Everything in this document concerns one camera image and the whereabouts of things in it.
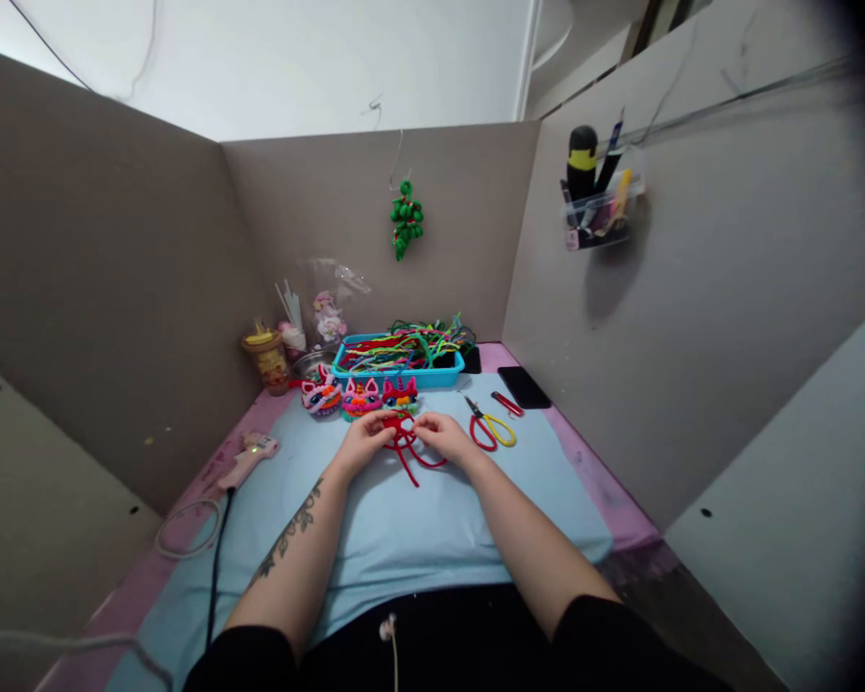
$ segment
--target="black shirt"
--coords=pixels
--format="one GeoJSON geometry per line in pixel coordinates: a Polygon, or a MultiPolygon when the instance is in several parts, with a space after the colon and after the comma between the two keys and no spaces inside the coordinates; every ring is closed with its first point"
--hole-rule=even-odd
{"type": "Polygon", "coordinates": [[[405,692],[729,689],[611,601],[575,599],[549,643],[516,588],[500,584],[415,594],[372,608],[305,654],[300,670],[280,631],[226,630],[189,673],[185,692],[393,690],[393,647],[379,637],[390,612],[397,616],[405,692]]]}

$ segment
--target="hand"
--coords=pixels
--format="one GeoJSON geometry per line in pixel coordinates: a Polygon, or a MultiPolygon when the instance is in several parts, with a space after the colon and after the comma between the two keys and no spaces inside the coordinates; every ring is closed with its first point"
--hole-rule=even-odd
{"type": "Polygon", "coordinates": [[[353,479],[381,447],[394,439],[397,431],[386,428],[383,420],[395,415],[397,411],[377,410],[353,421],[331,464],[343,470],[348,479],[353,479]]]}
{"type": "Polygon", "coordinates": [[[452,416],[430,411],[416,419],[413,431],[425,444],[464,469],[476,458],[488,458],[452,416]]]}

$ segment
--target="person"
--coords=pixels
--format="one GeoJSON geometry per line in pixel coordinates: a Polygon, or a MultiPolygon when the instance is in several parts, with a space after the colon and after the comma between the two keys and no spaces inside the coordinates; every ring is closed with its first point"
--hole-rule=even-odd
{"type": "Polygon", "coordinates": [[[394,599],[308,651],[347,490],[393,438],[383,419],[394,414],[376,411],[350,427],[225,629],[192,668],[186,692],[728,689],[667,648],[461,425],[433,412],[413,429],[467,476],[513,584],[394,599]],[[393,646],[381,636],[391,630],[393,646]]]}

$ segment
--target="hanging green ornament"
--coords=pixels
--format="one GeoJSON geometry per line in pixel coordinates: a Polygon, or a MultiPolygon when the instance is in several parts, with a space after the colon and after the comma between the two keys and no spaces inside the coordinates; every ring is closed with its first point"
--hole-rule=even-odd
{"type": "Polygon", "coordinates": [[[401,196],[391,200],[394,205],[391,221],[397,224],[394,227],[391,244],[394,246],[394,257],[397,261],[404,258],[404,252],[407,251],[410,241],[423,234],[419,222],[425,218],[423,205],[412,199],[413,183],[409,180],[402,181],[400,190],[401,196]]]}

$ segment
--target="yellow-handled scissors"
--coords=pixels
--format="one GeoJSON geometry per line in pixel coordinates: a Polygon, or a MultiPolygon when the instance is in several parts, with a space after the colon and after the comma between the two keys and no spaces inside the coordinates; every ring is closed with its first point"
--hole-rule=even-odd
{"type": "Polygon", "coordinates": [[[481,410],[478,408],[478,405],[473,401],[468,399],[467,394],[462,394],[464,400],[468,403],[468,406],[471,407],[471,439],[477,442],[478,447],[487,452],[496,452],[497,451],[497,442],[502,444],[504,447],[512,447],[516,443],[516,433],[512,431],[512,428],[504,423],[499,418],[494,418],[491,415],[487,415],[485,413],[481,413],[481,410]],[[483,433],[490,439],[490,445],[483,444],[480,440],[478,440],[477,435],[475,433],[474,427],[477,425],[483,433]],[[504,440],[500,437],[500,434],[497,432],[495,426],[500,426],[510,435],[509,440],[504,440]]]}

